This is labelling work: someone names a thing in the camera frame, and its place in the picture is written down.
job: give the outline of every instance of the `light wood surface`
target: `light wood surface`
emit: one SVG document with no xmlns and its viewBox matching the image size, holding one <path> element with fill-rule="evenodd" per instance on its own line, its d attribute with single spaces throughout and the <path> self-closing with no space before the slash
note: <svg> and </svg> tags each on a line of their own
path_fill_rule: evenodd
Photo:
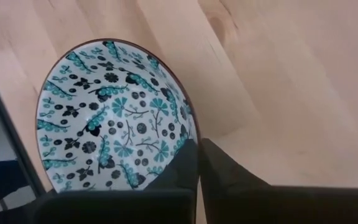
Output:
<svg viewBox="0 0 358 224">
<path fill-rule="evenodd" d="M 267 182 L 358 187 L 358 1 L 0 0 L 0 96 L 47 190 L 38 94 L 100 37 L 164 60 L 202 135 Z"/>
</svg>

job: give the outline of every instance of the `black flower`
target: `black flower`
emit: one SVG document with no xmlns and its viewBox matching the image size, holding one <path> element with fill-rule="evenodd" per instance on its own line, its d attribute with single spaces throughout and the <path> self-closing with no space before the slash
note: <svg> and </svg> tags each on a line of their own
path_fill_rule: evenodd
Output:
<svg viewBox="0 0 358 224">
<path fill-rule="evenodd" d="M 66 111 L 63 113 L 63 116 L 70 116 L 73 115 L 73 117 L 77 117 L 79 112 L 79 108 L 78 109 L 74 109 L 74 106 L 66 106 Z"/>
<path fill-rule="evenodd" d="M 88 175 L 93 176 L 93 170 L 90 169 L 90 166 L 88 166 L 87 169 L 80 168 L 76 172 L 79 173 L 78 177 L 80 178 L 80 181 L 84 180 Z"/>
<path fill-rule="evenodd" d="M 91 141 L 87 141 L 82 145 L 82 151 L 88 154 L 91 154 L 96 150 L 96 144 Z"/>
<path fill-rule="evenodd" d="M 65 138 L 65 141 L 66 141 L 65 150 L 71 149 L 73 146 L 76 148 L 79 148 L 80 143 L 77 140 L 78 139 L 74 140 L 72 138 Z"/>
<path fill-rule="evenodd" d="M 146 69 L 146 67 L 142 64 L 142 62 L 140 60 L 135 58 L 135 60 L 132 62 L 136 65 L 137 68 L 139 68 L 141 70 Z"/>
<path fill-rule="evenodd" d="M 82 86 L 84 90 L 88 89 L 90 87 L 90 84 L 86 78 L 81 78 L 80 81 L 74 83 L 74 86 Z"/>
<path fill-rule="evenodd" d="M 182 106 L 180 107 L 180 114 L 181 114 L 181 117 L 186 121 L 187 120 L 186 111 Z"/>
<path fill-rule="evenodd" d="M 111 62 L 107 62 L 107 63 L 98 63 L 98 65 L 105 67 L 106 71 L 112 71 L 114 68 L 114 65 Z"/>
<path fill-rule="evenodd" d="M 104 75 L 104 79 L 106 79 L 109 82 L 117 82 L 118 81 L 118 76 L 114 73 L 106 73 Z"/>
<path fill-rule="evenodd" d="M 89 108 L 91 110 L 97 110 L 97 109 L 99 109 L 99 105 L 97 103 L 90 103 Z"/>
<path fill-rule="evenodd" d="M 155 78 L 151 78 L 150 81 L 153 83 L 153 85 L 158 86 L 159 83 Z"/>
</svg>

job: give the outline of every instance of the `black dot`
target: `black dot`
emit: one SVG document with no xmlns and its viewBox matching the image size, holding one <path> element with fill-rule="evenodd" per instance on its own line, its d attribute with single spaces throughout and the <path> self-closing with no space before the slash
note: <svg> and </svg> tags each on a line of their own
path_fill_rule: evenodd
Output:
<svg viewBox="0 0 358 224">
<path fill-rule="evenodd" d="M 97 103 L 90 103 L 89 108 L 91 110 L 97 110 L 97 109 L 99 109 L 99 105 Z"/>
<path fill-rule="evenodd" d="M 72 178 L 75 177 L 75 174 L 74 173 L 69 173 L 67 174 L 67 179 L 71 180 Z"/>
<path fill-rule="evenodd" d="M 119 170 L 114 170 L 114 171 L 111 173 L 111 178 L 117 179 L 120 175 L 121 175 L 121 171 L 119 171 Z"/>
<path fill-rule="evenodd" d="M 147 164 L 149 164 L 149 160 L 148 159 L 142 159 L 142 165 L 143 166 L 147 166 Z"/>
<path fill-rule="evenodd" d="M 137 92 L 132 92 L 132 98 L 133 99 L 138 99 L 139 98 L 139 94 Z"/>
<path fill-rule="evenodd" d="M 136 129 L 139 134 L 144 134 L 147 131 L 147 126 L 144 123 L 139 123 L 137 124 Z"/>
<path fill-rule="evenodd" d="M 175 125 L 173 123 L 169 123 L 168 124 L 168 129 L 171 130 L 171 131 L 175 130 Z"/>
<path fill-rule="evenodd" d="M 62 108 L 63 108 L 62 105 L 55 105 L 55 109 L 56 109 L 56 110 L 61 110 Z"/>
<path fill-rule="evenodd" d="M 116 132 L 117 132 L 117 130 L 115 128 L 109 129 L 109 134 L 115 134 Z"/>
<path fill-rule="evenodd" d="M 151 78 L 150 81 L 153 83 L 153 85 L 158 86 L 159 83 L 155 78 Z"/>
<path fill-rule="evenodd" d="M 57 140 L 55 140 L 54 142 L 53 142 L 53 144 L 55 145 L 55 146 L 58 146 L 58 145 L 60 145 L 62 143 L 62 140 L 60 140 L 60 139 L 57 139 Z"/>
</svg>

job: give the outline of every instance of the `patterned bowl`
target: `patterned bowl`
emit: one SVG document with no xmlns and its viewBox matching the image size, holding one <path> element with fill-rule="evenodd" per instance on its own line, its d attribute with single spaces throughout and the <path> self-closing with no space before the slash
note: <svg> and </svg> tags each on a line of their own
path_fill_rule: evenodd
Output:
<svg viewBox="0 0 358 224">
<path fill-rule="evenodd" d="M 38 102 L 38 148 L 57 192 L 142 190 L 197 135 L 172 71 L 123 40 L 92 40 L 67 52 Z"/>
</svg>

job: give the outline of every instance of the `floral pattern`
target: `floral pattern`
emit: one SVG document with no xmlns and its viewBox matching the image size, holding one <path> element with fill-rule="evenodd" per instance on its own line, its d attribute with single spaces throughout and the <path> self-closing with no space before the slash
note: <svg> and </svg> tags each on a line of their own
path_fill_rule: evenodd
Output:
<svg viewBox="0 0 358 224">
<path fill-rule="evenodd" d="M 153 55 L 113 40 L 56 64 L 42 88 L 37 139 L 57 192 L 142 190 L 163 172 L 196 136 L 188 99 L 169 74 Z"/>
</svg>

